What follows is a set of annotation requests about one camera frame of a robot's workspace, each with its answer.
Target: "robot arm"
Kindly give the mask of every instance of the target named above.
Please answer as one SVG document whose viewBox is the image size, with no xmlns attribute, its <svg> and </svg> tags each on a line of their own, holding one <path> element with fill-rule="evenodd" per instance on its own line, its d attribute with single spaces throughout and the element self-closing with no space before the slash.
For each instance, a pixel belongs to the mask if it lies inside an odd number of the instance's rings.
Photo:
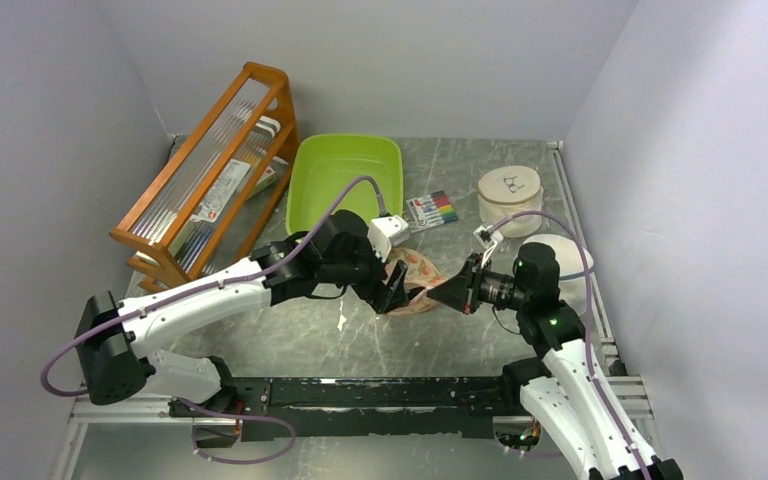
<svg viewBox="0 0 768 480">
<path fill-rule="evenodd" d="M 418 292 L 405 292 L 406 266 L 397 265 L 386 282 L 384 266 L 392 246 L 408 234 L 407 223 L 398 216 L 374 219 L 367 227 L 357 215 L 338 211 L 296 258 L 264 278 L 230 281 L 280 262 L 301 235 L 270 243 L 218 273 L 162 293 L 118 304 L 109 292 L 90 298 L 76 336 L 110 318 L 134 314 L 131 320 L 77 347 L 90 400 L 108 405 L 137 392 L 196 403 L 214 399 L 223 388 L 223 379 L 230 378 L 224 363 L 163 348 L 181 335 L 229 315 L 311 296 L 322 283 L 352 287 L 379 313 L 407 305 Z M 209 285 L 218 287 L 205 288 Z M 166 305 L 152 307 L 158 303 Z"/>
<path fill-rule="evenodd" d="M 299 235 L 270 243 L 221 272 L 163 293 L 118 304 L 109 293 L 91 298 L 78 335 L 117 316 L 128 315 L 129 320 L 77 347 L 90 400 L 107 405 L 137 392 L 155 393 L 225 411 L 236 395 L 225 364 L 218 358 L 194 359 L 163 348 L 229 315 L 311 297 L 322 283 L 351 287 L 378 313 L 407 305 L 421 289 L 405 292 L 406 266 L 397 265 L 389 278 L 384 270 L 391 247 L 407 237 L 407 228 L 399 217 L 378 218 L 367 227 L 356 215 L 339 211 L 291 261 L 283 259 L 296 247 Z M 581 479 L 645 478 L 635 453 L 644 459 L 651 478 L 683 478 L 674 461 L 659 460 L 637 433 L 598 364 L 593 365 L 594 378 L 589 376 L 584 328 L 575 312 L 559 300 L 552 249 L 538 243 L 521 247 L 513 276 L 490 270 L 491 251 L 470 255 L 460 273 L 428 296 L 465 314 L 474 313 L 482 302 L 517 312 L 520 333 L 538 356 L 505 367 L 503 391 L 516 397 L 509 401 L 518 401 L 540 421 Z M 275 269 L 279 262 L 282 266 Z M 237 280 L 255 278 L 267 268 L 272 273 L 265 277 Z M 599 392 L 596 382 L 606 385 L 606 391 Z M 611 417 L 600 395 L 606 396 L 618 419 Z M 618 422 L 631 432 L 630 441 Z"/>
<path fill-rule="evenodd" d="M 517 312 L 520 334 L 534 347 L 537 358 L 506 366 L 503 376 L 580 479 L 646 478 L 635 453 L 643 459 L 650 478 L 683 478 L 674 460 L 658 459 L 607 387 L 592 346 L 584 341 L 580 318 L 559 300 L 559 267 L 551 247 L 524 244 L 513 275 L 504 275 L 490 271 L 488 256 L 498 240 L 491 242 L 481 230 L 476 236 L 489 247 L 487 251 L 470 255 L 455 277 L 429 291 L 429 298 L 465 314 L 474 313 L 483 302 Z M 592 369 L 587 365 L 587 348 L 591 348 Z M 630 438 L 624 437 L 623 430 L 630 432 Z"/>
</svg>

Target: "round container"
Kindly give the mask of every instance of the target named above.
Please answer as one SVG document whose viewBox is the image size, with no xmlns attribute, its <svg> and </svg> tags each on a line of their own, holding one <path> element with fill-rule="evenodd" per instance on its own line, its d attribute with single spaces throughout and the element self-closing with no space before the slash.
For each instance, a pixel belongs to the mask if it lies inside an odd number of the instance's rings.
<svg viewBox="0 0 768 480">
<path fill-rule="evenodd" d="M 575 310 L 575 313 L 584 315 L 587 309 L 587 290 L 584 282 L 584 265 L 581 263 L 581 255 L 575 242 L 560 235 L 540 234 L 528 237 L 525 243 L 542 243 L 552 247 L 555 251 L 555 260 L 560 267 L 561 300 Z M 590 252 L 584 250 L 587 257 L 587 270 L 593 271 L 593 257 Z"/>
<path fill-rule="evenodd" d="M 543 207 L 543 188 L 540 175 L 522 165 L 497 168 L 487 172 L 478 181 L 478 215 L 484 224 L 499 220 L 523 210 Z M 528 215 L 508 222 L 500 228 L 508 238 L 525 237 L 540 228 L 542 217 Z"/>
</svg>

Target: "white panel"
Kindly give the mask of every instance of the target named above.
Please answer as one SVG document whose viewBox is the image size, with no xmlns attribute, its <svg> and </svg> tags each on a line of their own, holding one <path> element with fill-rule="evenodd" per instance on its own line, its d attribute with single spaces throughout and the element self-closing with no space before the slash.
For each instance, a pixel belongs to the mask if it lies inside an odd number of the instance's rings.
<svg viewBox="0 0 768 480">
<path fill-rule="evenodd" d="M 599 470 L 587 432 L 554 378 L 531 380 L 520 388 L 519 401 L 552 437 L 578 478 L 587 480 L 590 469 Z"/>
<path fill-rule="evenodd" d="M 768 478 L 768 1 L 641 2 L 564 148 L 666 456 Z"/>
<path fill-rule="evenodd" d="M 221 388 L 219 372 L 210 359 L 191 358 L 165 350 L 146 357 L 155 368 L 140 393 L 156 393 L 187 399 L 193 403 L 207 401 Z"/>
<path fill-rule="evenodd" d="M 129 252 L 108 231 L 168 152 L 113 35 L 86 1 L 0 0 L 0 479 L 47 478 L 72 400 L 39 370 L 90 295 L 124 291 Z M 77 358 L 63 364 L 54 380 L 76 387 Z"/>
<path fill-rule="evenodd" d="M 227 318 L 235 313 L 260 310 L 269 307 L 272 294 L 263 286 L 262 279 L 244 283 L 228 283 L 224 288 L 214 287 L 189 295 L 188 292 L 206 285 L 222 283 L 240 276 L 260 273 L 261 268 L 248 258 L 244 258 L 228 268 L 202 277 L 198 280 L 170 288 L 164 292 L 122 300 L 119 315 L 131 314 L 139 310 L 141 315 L 123 324 L 125 331 L 135 334 L 131 347 L 134 355 L 142 358 L 169 345 L 185 333 L 192 332 L 213 322 Z M 170 305 L 152 308 L 157 302 L 185 295 Z"/>
<path fill-rule="evenodd" d="M 302 133 L 555 139 L 635 0 L 103 0 L 173 132 L 249 60 L 287 71 Z"/>
</svg>

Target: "colored markers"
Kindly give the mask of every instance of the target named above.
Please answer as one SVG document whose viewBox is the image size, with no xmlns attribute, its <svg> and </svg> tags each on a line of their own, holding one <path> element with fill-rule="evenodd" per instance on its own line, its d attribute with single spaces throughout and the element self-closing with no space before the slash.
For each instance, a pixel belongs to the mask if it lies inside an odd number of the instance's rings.
<svg viewBox="0 0 768 480">
<path fill-rule="evenodd" d="M 449 197 L 441 190 L 421 197 L 411 198 L 407 202 L 408 212 L 414 220 L 414 232 L 445 225 L 457 221 L 458 215 Z"/>
</svg>

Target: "green plastic tray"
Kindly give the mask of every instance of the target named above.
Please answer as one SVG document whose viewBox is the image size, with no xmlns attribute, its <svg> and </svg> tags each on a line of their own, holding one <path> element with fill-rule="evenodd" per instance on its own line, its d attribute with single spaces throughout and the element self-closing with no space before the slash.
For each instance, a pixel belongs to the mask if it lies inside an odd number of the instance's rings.
<svg viewBox="0 0 768 480">
<path fill-rule="evenodd" d="M 378 182 L 390 213 L 402 212 L 402 152 L 396 142 L 372 135 L 327 134 L 305 139 L 296 153 L 287 233 L 310 230 L 337 195 L 359 175 Z M 378 216 L 378 202 L 369 182 L 352 189 L 338 210 L 350 210 L 367 223 Z"/>
</svg>

